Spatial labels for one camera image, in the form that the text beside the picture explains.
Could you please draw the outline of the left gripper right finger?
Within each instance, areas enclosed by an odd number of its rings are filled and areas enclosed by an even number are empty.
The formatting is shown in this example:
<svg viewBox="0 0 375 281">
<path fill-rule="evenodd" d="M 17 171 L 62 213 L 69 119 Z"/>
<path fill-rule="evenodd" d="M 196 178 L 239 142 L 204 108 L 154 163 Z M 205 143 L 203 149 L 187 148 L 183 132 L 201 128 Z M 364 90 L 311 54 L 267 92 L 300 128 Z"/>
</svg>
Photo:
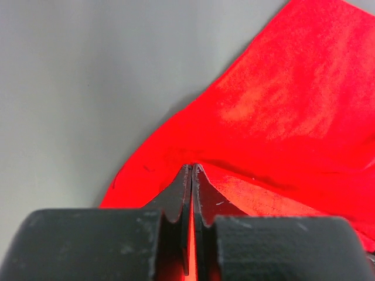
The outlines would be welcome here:
<svg viewBox="0 0 375 281">
<path fill-rule="evenodd" d="M 199 164 L 192 170 L 192 203 L 196 229 L 210 228 L 218 215 L 246 215 L 209 182 Z"/>
</svg>

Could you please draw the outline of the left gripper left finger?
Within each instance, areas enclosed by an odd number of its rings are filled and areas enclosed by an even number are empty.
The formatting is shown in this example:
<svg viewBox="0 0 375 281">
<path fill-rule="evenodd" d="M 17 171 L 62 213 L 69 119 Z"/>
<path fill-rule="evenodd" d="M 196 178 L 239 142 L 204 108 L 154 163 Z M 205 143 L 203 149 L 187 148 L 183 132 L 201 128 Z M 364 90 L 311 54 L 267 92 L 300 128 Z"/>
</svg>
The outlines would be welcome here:
<svg viewBox="0 0 375 281">
<path fill-rule="evenodd" d="M 144 208 L 162 210 L 171 223 L 187 224 L 190 214 L 191 166 L 183 165 L 171 184 L 155 196 Z"/>
</svg>

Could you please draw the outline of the red t shirt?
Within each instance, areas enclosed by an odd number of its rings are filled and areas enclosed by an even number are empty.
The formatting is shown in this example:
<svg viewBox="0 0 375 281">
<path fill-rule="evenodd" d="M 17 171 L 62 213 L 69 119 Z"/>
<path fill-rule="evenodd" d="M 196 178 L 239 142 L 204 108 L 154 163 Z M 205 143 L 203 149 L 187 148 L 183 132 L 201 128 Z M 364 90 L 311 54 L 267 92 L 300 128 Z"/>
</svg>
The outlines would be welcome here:
<svg viewBox="0 0 375 281">
<path fill-rule="evenodd" d="M 345 217 L 374 251 L 374 16 L 289 2 L 135 151 L 101 207 L 141 207 L 195 163 L 247 214 Z"/>
</svg>

